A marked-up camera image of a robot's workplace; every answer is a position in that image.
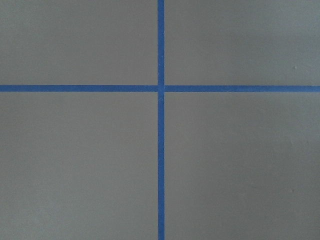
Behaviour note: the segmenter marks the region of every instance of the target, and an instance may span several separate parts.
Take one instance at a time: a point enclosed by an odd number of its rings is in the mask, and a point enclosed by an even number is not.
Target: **gray surface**
[[[0,84],[157,84],[156,0],[0,0]]]
[[[156,240],[156,93],[1,93],[0,239]]]
[[[319,85],[320,1],[165,1],[169,85]]]
[[[320,94],[168,93],[167,240],[320,239]]]

